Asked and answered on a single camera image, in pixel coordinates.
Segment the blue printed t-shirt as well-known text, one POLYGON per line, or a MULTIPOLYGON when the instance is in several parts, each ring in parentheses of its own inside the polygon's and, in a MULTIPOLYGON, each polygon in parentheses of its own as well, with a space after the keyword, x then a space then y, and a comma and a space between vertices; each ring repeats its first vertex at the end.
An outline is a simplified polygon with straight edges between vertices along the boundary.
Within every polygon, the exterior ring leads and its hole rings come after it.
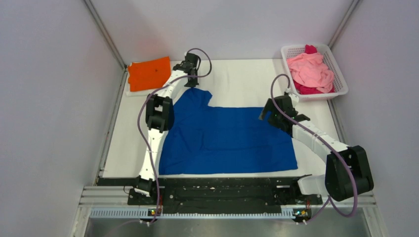
POLYGON ((291 137, 258 117, 261 107, 211 107, 208 91, 186 90, 174 105, 174 125, 159 174, 262 173, 297 169, 291 137))

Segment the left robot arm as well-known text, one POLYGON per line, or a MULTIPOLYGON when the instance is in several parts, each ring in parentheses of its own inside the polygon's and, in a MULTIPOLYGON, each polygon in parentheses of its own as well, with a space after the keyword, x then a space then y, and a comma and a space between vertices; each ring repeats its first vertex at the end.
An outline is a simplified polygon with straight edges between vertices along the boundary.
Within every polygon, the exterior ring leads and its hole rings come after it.
POLYGON ((151 92, 141 107, 138 118, 144 115, 147 131, 140 131, 145 141, 145 156, 133 186, 146 204, 158 199, 156 161, 161 153, 165 136, 174 124, 174 98, 183 87, 198 85, 200 56, 187 51, 184 59, 176 64, 162 88, 151 92))

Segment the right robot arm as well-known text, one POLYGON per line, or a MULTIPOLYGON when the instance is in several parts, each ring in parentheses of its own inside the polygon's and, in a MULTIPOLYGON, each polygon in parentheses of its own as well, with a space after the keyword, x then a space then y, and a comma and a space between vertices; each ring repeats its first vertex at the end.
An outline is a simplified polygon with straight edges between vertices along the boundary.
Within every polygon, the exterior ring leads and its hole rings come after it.
POLYGON ((326 165, 324 174, 299 178, 298 185, 290 189, 291 200, 304 203, 310 195, 322 195, 343 201, 355 193, 372 191, 375 184, 365 149, 359 145, 351 147, 317 128, 309 117, 294 108, 296 99, 288 93, 269 98, 259 116, 303 143, 326 165))

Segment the folded orange t-shirt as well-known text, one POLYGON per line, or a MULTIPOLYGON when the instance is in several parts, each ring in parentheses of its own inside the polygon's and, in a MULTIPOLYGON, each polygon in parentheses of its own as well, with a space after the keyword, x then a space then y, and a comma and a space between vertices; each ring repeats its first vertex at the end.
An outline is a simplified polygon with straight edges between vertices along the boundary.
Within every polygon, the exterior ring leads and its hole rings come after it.
POLYGON ((127 70, 129 92, 160 88, 171 75, 170 58, 131 63, 127 70))

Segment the folded white t-shirt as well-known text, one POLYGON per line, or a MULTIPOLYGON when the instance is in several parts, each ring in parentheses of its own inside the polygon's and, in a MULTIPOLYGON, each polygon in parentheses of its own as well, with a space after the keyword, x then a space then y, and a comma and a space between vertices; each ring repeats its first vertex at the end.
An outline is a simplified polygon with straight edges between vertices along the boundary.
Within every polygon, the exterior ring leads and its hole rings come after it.
POLYGON ((125 91, 125 95, 127 96, 127 97, 135 97, 135 96, 147 96, 147 95, 149 95, 150 93, 152 93, 153 91, 154 92, 157 92, 157 91, 159 91, 159 90, 161 90, 161 88, 156 88, 156 89, 148 89, 148 90, 141 90, 141 91, 130 91, 130 90, 127 90, 127 91, 125 91))

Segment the white plastic basket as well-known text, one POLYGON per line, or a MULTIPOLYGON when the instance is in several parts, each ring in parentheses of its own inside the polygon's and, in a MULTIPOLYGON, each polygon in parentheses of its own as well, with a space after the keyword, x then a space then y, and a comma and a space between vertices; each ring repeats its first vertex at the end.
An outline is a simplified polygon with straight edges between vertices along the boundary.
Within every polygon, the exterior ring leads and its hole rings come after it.
POLYGON ((287 45, 281 48, 290 91, 300 101, 329 100, 348 92, 342 72, 325 44, 287 45))

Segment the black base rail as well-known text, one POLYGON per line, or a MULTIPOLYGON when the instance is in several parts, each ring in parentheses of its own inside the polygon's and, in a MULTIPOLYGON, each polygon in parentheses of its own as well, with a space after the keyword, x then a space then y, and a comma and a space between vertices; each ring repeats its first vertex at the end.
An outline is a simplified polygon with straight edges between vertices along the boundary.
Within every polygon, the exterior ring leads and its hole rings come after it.
POLYGON ((303 195, 296 177, 160 178, 151 188, 150 197, 131 189, 128 205, 158 205, 164 214, 271 214, 323 203, 320 195, 303 195))

